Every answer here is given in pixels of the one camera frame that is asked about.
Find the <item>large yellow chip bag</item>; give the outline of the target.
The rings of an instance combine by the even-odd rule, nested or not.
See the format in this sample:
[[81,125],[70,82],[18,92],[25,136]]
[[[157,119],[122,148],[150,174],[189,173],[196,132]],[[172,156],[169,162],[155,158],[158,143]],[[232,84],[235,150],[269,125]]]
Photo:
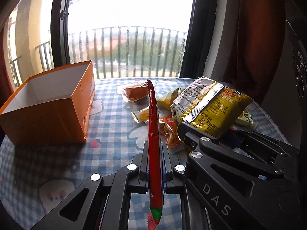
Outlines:
[[158,99],[177,123],[187,123],[215,138],[221,137],[252,102],[249,96],[207,77]]

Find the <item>red orange snack packet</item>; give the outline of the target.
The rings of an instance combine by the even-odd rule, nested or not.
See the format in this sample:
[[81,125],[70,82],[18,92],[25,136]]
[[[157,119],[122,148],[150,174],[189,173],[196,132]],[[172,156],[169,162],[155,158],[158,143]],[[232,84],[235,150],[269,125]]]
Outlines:
[[177,134],[177,121],[171,115],[160,117],[159,129],[162,135],[165,136],[169,149],[174,149],[181,144]]

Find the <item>pale yellow small snack packet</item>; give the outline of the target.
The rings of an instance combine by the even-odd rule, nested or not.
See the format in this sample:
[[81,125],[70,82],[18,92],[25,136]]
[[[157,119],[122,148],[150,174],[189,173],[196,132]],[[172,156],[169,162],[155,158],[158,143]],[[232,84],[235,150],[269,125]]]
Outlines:
[[246,109],[235,120],[235,123],[244,127],[252,127],[254,125],[252,116]]

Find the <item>blue checked bear tablecloth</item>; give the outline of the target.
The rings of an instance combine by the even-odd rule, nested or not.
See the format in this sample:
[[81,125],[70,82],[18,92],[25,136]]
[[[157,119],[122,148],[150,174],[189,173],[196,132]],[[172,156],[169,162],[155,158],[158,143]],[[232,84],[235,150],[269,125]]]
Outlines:
[[[141,153],[147,124],[137,123],[133,111],[148,106],[148,96],[126,103],[122,87],[144,83],[143,78],[95,81],[94,108],[83,144],[15,147],[7,136],[1,144],[1,229],[31,229],[93,173],[115,173]],[[253,131],[289,142],[255,102],[247,107]],[[147,229],[148,194],[132,194],[129,229]],[[179,195],[165,195],[157,229],[182,229]]]

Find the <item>small yellow-filled clear packet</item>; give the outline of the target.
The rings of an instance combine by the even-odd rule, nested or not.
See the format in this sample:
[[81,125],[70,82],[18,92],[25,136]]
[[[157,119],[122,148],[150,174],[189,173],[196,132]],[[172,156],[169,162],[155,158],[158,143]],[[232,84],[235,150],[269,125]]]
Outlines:
[[136,112],[131,112],[132,117],[134,121],[140,123],[140,122],[145,122],[149,119],[149,106],[146,108],[136,111]]

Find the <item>dark red curtain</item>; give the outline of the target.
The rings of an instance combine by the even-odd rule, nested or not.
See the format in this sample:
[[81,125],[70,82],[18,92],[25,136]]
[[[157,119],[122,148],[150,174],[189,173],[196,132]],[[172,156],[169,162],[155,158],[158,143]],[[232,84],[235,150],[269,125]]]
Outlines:
[[285,0],[239,0],[224,80],[257,102],[263,101],[280,62],[285,16]]

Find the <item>black patterned device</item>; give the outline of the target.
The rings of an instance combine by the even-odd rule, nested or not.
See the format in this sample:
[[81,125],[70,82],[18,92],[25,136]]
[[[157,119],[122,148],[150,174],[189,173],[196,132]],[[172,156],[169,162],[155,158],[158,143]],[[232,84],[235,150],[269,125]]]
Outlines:
[[286,20],[286,28],[289,32],[289,40],[292,49],[292,66],[294,68],[295,73],[295,86],[298,91],[298,95],[300,99],[306,97],[306,57],[304,52],[304,47],[297,36],[294,28],[290,24],[289,20]]

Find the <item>orange cardboard box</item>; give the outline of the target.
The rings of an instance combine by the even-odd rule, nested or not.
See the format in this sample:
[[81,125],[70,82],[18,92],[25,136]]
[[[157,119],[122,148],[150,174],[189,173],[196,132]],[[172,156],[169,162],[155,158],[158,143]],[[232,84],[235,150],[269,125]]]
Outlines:
[[17,147],[84,143],[94,95],[92,61],[42,72],[1,107],[1,128]]

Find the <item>orange clear-wrapped pastry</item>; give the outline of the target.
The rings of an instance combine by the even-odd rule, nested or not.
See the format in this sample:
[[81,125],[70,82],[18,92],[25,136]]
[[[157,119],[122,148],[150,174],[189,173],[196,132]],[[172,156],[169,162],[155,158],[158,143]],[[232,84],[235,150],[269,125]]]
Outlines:
[[125,86],[122,88],[122,97],[125,102],[135,102],[148,95],[147,82]]

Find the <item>black balcony railing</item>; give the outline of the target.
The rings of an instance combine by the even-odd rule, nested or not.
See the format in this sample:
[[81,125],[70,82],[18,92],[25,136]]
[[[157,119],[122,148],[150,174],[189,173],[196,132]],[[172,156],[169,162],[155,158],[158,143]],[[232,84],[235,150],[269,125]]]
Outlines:
[[144,25],[68,28],[71,63],[92,60],[96,79],[180,76],[188,34]]

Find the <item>black window frame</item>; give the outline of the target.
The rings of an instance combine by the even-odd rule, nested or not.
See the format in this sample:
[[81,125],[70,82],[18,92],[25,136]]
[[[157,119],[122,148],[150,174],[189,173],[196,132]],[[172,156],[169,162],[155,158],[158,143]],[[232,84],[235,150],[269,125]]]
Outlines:
[[[165,0],[86,0],[85,8],[79,8],[81,16],[77,21],[85,19],[86,22],[98,21],[98,16],[102,15],[102,21],[108,19],[107,9],[114,8],[119,2],[124,7],[124,11],[134,11],[145,19],[152,20],[154,14],[145,15],[142,6],[148,6],[150,2],[157,5]],[[189,9],[189,28],[186,42],[186,50],[183,57],[183,67],[181,75],[183,77],[193,77],[197,73],[198,58],[203,48],[205,38],[205,28],[209,24],[209,0],[192,0]],[[68,54],[68,20],[72,13],[69,11],[69,0],[53,0],[51,7],[51,48],[54,58],[54,66],[61,67],[70,64]]]

